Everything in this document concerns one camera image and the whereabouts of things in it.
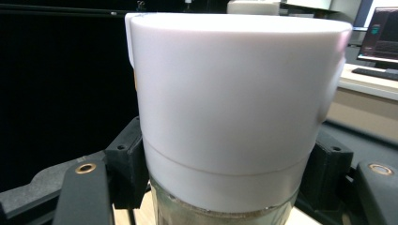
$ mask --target white cylindrical container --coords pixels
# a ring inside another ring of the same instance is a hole
[[[344,66],[351,25],[254,15],[127,14],[145,157],[194,207],[286,203]]]

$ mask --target white desk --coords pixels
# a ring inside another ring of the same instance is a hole
[[[365,67],[345,65],[328,119],[398,142],[398,82],[355,74],[354,68]]]
[[[354,68],[384,69],[345,64],[339,87],[368,95],[398,100],[398,82],[352,73]]]

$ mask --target black metal holder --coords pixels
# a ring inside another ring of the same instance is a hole
[[[325,225],[393,225],[397,170],[362,161],[321,131],[304,172],[296,207]],[[48,168],[31,184],[0,193],[0,224],[114,224],[115,208],[139,208],[148,191],[139,117],[107,149]]]

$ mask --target keyboard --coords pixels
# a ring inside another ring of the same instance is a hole
[[[358,73],[361,75],[383,78],[383,79],[388,79],[388,80],[398,82],[398,73],[381,72],[381,71],[375,71],[375,70],[371,70],[371,69],[367,69],[367,68],[360,68],[360,67],[353,69],[352,72]]]

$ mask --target monitor screen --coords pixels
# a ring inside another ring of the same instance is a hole
[[[366,31],[375,12],[375,8],[382,7],[398,7],[398,0],[361,0],[357,16],[353,23],[354,30]]]
[[[398,65],[398,7],[375,9],[358,59]]]

